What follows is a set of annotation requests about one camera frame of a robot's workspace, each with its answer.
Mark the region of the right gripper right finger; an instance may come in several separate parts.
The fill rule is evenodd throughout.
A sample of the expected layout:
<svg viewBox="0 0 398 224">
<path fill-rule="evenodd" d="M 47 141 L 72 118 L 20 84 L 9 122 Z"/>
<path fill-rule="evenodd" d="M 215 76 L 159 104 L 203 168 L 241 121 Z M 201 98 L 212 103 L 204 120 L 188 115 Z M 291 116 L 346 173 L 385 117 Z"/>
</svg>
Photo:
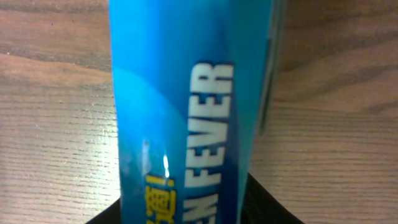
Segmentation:
<svg viewBox="0 0 398 224">
<path fill-rule="evenodd" d="M 304 224 L 248 174 L 241 224 Z"/>
</svg>

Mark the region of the blue Kool Fever box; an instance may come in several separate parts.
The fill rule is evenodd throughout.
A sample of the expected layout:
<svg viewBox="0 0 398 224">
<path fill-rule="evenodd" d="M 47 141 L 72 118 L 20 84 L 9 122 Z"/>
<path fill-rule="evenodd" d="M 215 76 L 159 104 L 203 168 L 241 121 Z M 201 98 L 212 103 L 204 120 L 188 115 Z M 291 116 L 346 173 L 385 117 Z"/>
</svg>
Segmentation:
<svg viewBox="0 0 398 224">
<path fill-rule="evenodd" d="M 112 0 L 121 221 L 241 221 L 283 1 Z"/>
</svg>

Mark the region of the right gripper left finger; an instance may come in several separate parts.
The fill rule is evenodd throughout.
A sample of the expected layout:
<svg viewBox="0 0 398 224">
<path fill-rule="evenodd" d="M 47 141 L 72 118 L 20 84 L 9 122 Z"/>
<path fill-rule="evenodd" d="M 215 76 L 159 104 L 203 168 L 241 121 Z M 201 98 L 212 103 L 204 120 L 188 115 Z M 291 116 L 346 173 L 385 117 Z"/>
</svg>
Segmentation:
<svg viewBox="0 0 398 224">
<path fill-rule="evenodd" d="M 117 199 L 106 210 L 86 222 L 86 224 L 121 224 L 120 199 Z"/>
</svg>

